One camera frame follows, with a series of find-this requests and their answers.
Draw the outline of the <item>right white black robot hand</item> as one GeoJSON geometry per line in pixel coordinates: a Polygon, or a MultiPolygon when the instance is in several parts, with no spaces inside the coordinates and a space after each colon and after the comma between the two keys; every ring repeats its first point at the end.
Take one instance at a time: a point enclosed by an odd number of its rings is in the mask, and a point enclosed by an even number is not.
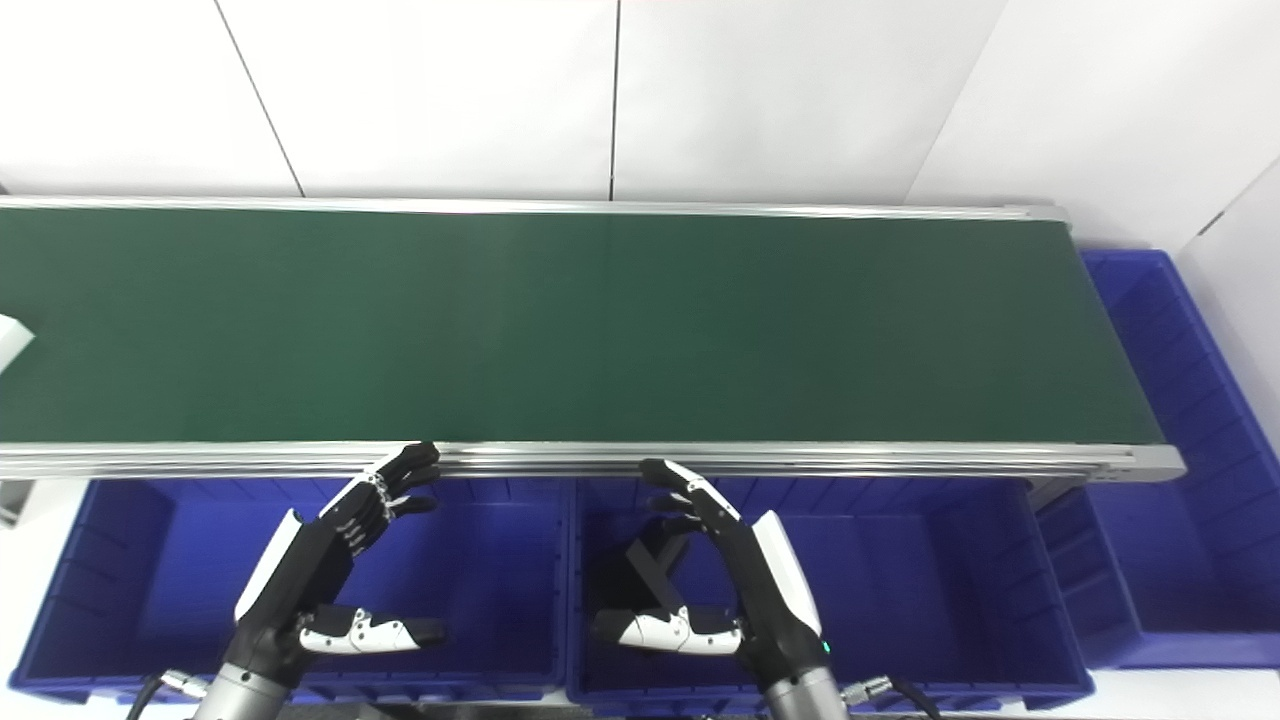
{"type": "Polygon", "coordinates": [[[639,469],[648,484],[667,493],[657,505],[664,538],[700,532],[718,551],[739,614],[695,612],[671,584],[659,553],[636,541],[623,557],[649,600],[598,611],[595,638],[652,652],[733,656],[767,694],[832,691],[817,605],[780,516],[769,511],[745,521],[705,477],[678,462],[650,457],[639,469]]]}

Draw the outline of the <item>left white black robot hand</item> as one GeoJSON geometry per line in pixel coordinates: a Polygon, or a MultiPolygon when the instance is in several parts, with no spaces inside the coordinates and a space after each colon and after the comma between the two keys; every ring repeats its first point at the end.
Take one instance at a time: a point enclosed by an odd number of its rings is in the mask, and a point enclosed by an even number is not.
{"type": "Polygon", "coordinates": [[[394,520],[436,507],[410,492],[439,478],[439,457],[430,442],[403,445],[357,473],[315,518],[285,514],[236,605],[223,655],[233,678],[293,691],[319,655],[399,653],[444,642],[438,619],[337,602],[356,559],[394,520]]]}

